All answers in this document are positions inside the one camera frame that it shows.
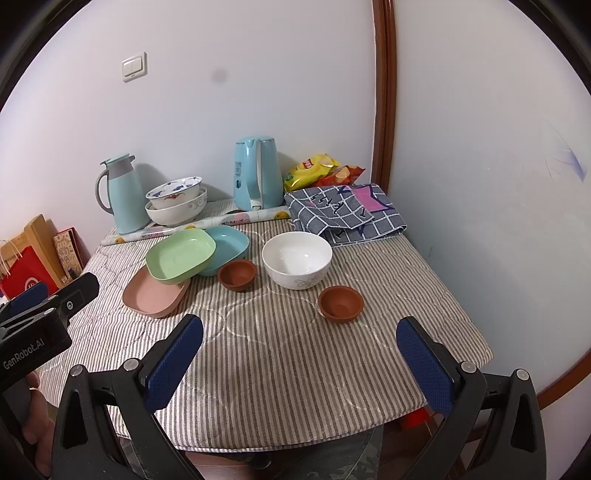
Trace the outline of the person left hand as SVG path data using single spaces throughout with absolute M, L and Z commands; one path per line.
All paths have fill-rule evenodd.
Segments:
M 45 477 L 51 475 L 52 447 L 55 423 L 49 417 L 48 404 L 39 391 L 40 378 L 36 371 L 26 376 L 31 400 L 29 404 L 28 418 L 22 427 L 26 441 L 37 447 L 35 465 L 37 470 Z

